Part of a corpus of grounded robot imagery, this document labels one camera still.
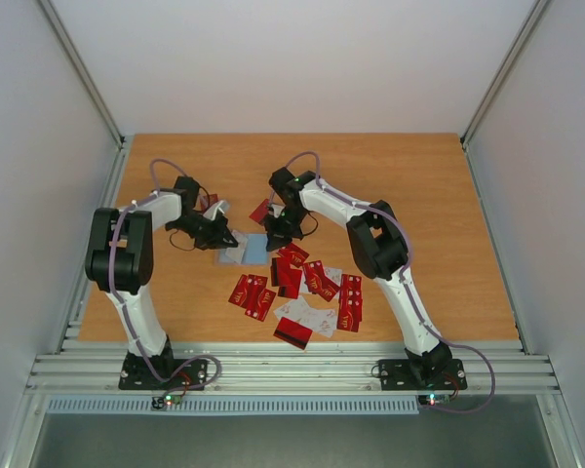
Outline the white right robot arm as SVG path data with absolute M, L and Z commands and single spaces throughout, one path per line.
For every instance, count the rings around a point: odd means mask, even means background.
M 357 268 L 378 284 L 401 328 L 413 385 L 422 389 L 440 379 L 458 382 L 463 369 L 416 290 L 410 273 L 409 241 L 390 205 L 383 200 L 357 200 L 311 171 L 293 175 L 283 167 L 269 178 L 269 186 L 284 208 L 277 216 L 265 217 L 266 249 L 273 252 L 302 239 L 301 223 L 310 213 L 345 229 Z

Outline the pink leather card holder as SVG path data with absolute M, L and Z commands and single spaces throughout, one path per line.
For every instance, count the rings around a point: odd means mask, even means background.
M 266 250 L 267 237 L 265 234 L 251 233 L 247 235 L 248 243 L 244 250 L 240 262 L 226 254 L 225 251 L 219 251 L 215 257 L 215 262 L 222 265 L 230 266 L 264 266 L 270 262 L 271 255 Z

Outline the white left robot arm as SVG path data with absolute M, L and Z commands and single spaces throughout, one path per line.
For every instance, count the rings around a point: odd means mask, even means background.
M 87 278 L 106 294 L 128 339 L 129 363 L 142 369 L 155 388 L 171 385 L 182 365 L 174 361 L 171 341 L 160 324 L 149 282 L 154 271 L 154 233 L 163 228 L 188 235 L 201 251 L 235 248 L 225 200 L 201 210 L 202 186 L 181 175 L 172 188 L 157 187 L 122 208 L 95 210 L 85 259 Z

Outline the dark red magstripe card front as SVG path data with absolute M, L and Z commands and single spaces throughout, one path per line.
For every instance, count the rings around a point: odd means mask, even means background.
M 302 324 L 286 317 L 280 319 L 273 335 L 288 344 L 304 350 L 313 334 L 313 331 Z

